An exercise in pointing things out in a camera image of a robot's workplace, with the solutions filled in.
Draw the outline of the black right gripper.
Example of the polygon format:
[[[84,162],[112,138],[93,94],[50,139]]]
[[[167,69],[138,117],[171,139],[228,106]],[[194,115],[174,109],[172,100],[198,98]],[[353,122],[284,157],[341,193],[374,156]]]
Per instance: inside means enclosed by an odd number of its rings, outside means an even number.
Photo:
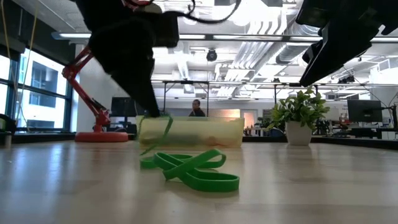
[[[312,85],[367,51],[373,38],[372,26],[384,26],[382,35],[397,29],[397,0],[346,0],[341,2],[341,9],[354,21],[332,19],[322,29],[322,40],[302,55],[307,63],[299,81],[302,86]]]

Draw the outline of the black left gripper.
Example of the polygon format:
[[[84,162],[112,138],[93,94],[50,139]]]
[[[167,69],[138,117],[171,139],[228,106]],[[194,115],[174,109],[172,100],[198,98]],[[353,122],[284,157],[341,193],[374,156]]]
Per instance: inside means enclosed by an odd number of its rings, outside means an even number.
[[[88,46],[103,70],[148,114],[157,118],[159,107],[151,83],[154,69],[155,15],[88,20]]]

